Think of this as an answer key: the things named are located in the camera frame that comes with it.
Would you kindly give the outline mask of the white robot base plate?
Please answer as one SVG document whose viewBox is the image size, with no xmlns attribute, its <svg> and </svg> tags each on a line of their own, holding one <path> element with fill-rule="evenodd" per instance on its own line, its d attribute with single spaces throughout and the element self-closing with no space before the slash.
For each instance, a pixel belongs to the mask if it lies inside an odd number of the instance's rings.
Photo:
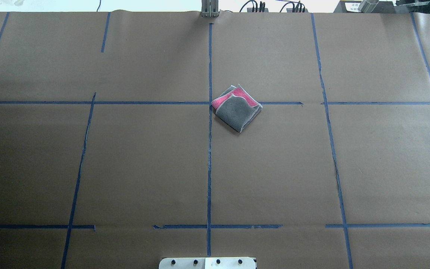
<svg viewBox="0 0 430 269">
<path fill-rule="evenodd" d="M 257 269 L 253 257 L 166 257 L 159 269 Z"/>
</svg>

